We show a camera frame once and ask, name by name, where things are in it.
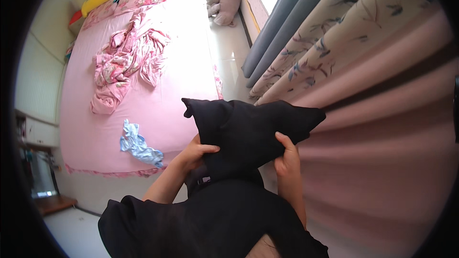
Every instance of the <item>black clothing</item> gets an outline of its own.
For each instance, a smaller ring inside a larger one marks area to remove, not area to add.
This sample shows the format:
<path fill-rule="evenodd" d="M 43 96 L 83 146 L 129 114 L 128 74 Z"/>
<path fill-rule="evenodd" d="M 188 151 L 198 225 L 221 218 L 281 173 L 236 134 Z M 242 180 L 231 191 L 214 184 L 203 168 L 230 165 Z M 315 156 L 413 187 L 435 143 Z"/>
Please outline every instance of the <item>black clothing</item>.
<path fill-rule="evenodd" d="M 179 251 L 184 244 L 199 243 L 206 254 L 213 254 L 206 257 L 244 258 L 264 234 L 283 258 L 328 257 L 328 248 L 304 230 L 286 200 L 242 179 L 214 182 L 178 204 L 142 202 L 132 196 L 120 203 L 109 200 L 99 232 L 113 258 L 179 258 L 161 249 Z M 200 256 L 188 252 L 182 257 Z"/>
<path fill-rule="evenodd" d="M 297 144 L 325 119 L 318 108 L 294 107 L 284 101 L 254 106 L 242 101 L 185 99 L 185 117 L 194 117 L 201 143 L 220 146 L 203 156 L 214 181 L 251 171 L 281 156 L 276 131 Z"/>
<path fill-rule="evenodd" d="M 267 191 L 257 168 L 281 156 L 274 133 L 293 143 L 324 120 L 319 109 L 278 101 L 252 106 L 240 101 L 182 99 L 194 116 L 202 144 L 220 146 L 186 178 L 188 200 L 108 201 L 99 220 L 102 241 L 118 257 L 244 258 L 268 234 L 283 258 L 325 258 L 327 247 L 305 231 L 293 207 Z"/>
<path fill-rule="evenodd" d="M 244 181 L 250 181 L 264 188 L 263 178 L 258 169 L 252 171 L 241 173 L 239 175 L 233 176 L 235 179 L 242 179 Z M 190 198 L 193 193 L 200 191 L 206 186 L 211 185 L 214 181 L 210 180 L 209 172 L 207 171 L 207 166 L 203 164 L 197 169 L 193 169 L 185 178 L 185 185 L 188 191 L 188 198 Z"/>

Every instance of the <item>crumpled blanket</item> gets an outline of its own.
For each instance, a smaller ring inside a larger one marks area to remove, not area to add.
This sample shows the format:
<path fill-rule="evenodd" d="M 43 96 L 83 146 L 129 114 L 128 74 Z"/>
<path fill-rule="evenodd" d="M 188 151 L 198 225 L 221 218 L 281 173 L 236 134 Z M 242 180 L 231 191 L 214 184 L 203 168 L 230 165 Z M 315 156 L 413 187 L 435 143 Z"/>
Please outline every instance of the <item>crumpled blanket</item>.
<path fill-rule="evenodd" d="M 130 124 L 128 119 L 124 120 L 125 135 L 119 140 L 120 149 L 123 152 L 130 152 L 141 162 L 154 164 L 157 168 L 162 168 L 164 155 L 161 151 L 146 146 L 144 137 L 139 135 L 139 124 Z"/>
<path fill-rule="evenodd" d="M 90 102 L 93 113 L 111 114 L 131 87 L 131 76 L 141 71 L 141 78 L 156 87 L 164 68 L 165 47 L 170 36 L 152 28 L 161 27 L 148 6 L 132 15 L 126 30 L 115 32 L 110 41 L 93 57 L 95 94 Z"/>

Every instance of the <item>gray plush toy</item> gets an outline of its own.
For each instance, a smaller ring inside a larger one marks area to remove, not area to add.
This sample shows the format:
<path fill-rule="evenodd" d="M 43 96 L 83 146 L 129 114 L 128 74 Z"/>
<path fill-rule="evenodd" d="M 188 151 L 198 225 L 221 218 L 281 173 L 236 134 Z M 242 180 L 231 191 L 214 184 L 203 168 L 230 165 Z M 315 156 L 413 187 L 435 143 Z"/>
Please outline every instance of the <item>gray plush toy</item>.
<path fill-rule="evenodd" d="M 216 14 L 213 20 L 218 25 L 235 27 L 233 18 L 236 15 L 240 5 L 240 0 L 212 0 L 207 5 L 209 17 Z"/>

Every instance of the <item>blue clothing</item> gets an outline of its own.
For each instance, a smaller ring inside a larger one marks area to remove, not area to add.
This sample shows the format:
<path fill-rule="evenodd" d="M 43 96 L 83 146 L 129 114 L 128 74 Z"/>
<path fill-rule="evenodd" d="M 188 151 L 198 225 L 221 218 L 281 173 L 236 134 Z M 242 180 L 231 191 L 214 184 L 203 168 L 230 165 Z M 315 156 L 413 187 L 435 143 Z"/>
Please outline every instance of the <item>blue clothing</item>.
<path fill-rule="evenodd" d="M 145 139 L 139 135 L 139 124 L 130 124 L 128 119 L 125 119 L 123 129 L 126 134 L 119 140 L 123 152 L 130 152 L 141 162 L 154 164 L 157 168 L 163 167 L 163 153 L 146 146 Z"/>

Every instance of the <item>curtain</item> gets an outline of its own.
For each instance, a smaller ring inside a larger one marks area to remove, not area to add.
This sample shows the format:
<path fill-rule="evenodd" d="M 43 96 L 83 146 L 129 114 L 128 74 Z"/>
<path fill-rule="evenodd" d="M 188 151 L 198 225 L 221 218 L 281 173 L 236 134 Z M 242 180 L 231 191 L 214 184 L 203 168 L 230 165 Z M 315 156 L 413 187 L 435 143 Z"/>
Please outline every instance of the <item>curtain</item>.
<path fill-rule="evenodd" d="M 263 29 L 261 29 L 252 48 L 250 48 L 250 53 L 242 65 L 244 77 L 249 78 L 253 73 L 269 44 L 278 33 L 287 16 L 295 7 L 296 2 L 298 2 L 298 0 L 277 0 L 271 15 L 266 21 Z"/>
<path fill-rule="evenodd" d="M 307 227 L 330 257 L 409 257 L 444 208 L 459 161 L 452 34 L 437 0 L 320 0 L 253 86 L 257 105 L 327 113 L 298 148 Z"/>
<path fill-rule="evenodd" d="M 284 48 L 290 37 L 292 37 L 292 35 L 303 22 L 304 18 L 306 18 L 306 16 L 313 10 L 319 1 L 320 0 L 298 0 L 288 16 L 285 18 L 285 21 L 281 23 L 282 25 L 280 26 L 277 33 L 275 33 L 274 38 L 270 41 L 265 41 L 265 43 L 268 45 L 268 48 L 264 54 L 262 54 L 262 57 L 259 59 L 257 64 L 254 64 L 256 61 L 250 60 L 252 57 L 249 55 L 248 60 L 246 59 L 246 62 L 242 68 L 246 68 L 247 70 L 252 69 L 249 67 L 249 64 L 252 64 L 255 69 L 253 70 L 253 73 L 250 75 L 249 81 L 247 82 L 247 88 L 253 87 L 256 81 L 260 79 L 261 75 L 264 71 L 266 71 L 269 64 Z"/>

